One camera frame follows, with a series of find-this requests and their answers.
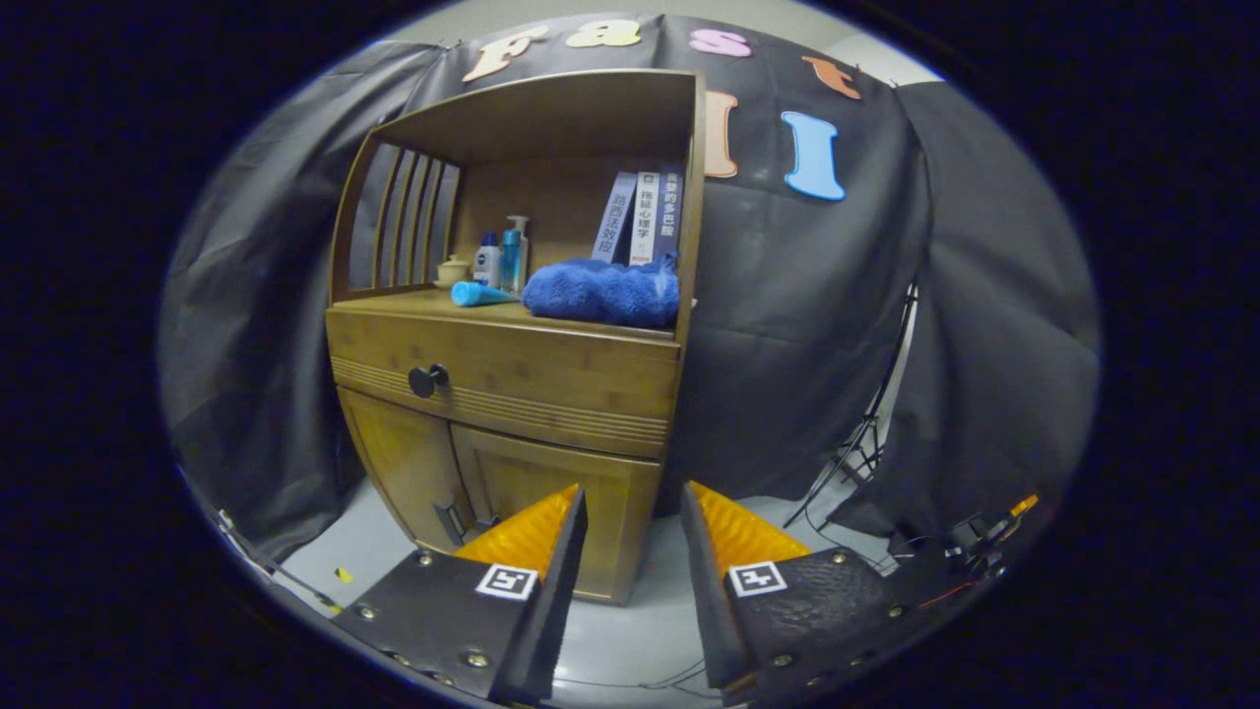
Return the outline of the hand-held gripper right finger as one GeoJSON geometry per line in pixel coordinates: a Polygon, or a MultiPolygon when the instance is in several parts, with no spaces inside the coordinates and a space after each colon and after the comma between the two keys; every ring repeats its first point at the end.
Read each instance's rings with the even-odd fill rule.
{"type": "Polygon", "coordinates": [[[811,550],[697,482],[680,529],[708,686],[727,705],[804,705],[927,633],[969,588],[942,547],[890,574],[843,545],[811,550]]]}

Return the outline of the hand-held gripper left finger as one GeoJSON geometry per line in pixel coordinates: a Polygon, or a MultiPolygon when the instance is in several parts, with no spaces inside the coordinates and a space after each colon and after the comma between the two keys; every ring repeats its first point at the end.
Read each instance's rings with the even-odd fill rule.
{"type": "Polygon", "coordinates": [[[586,534],[585,491],[572,484],[456,552],[410,553],[334,625],[464,701],[539,704],[552,695],[586,534]]]}

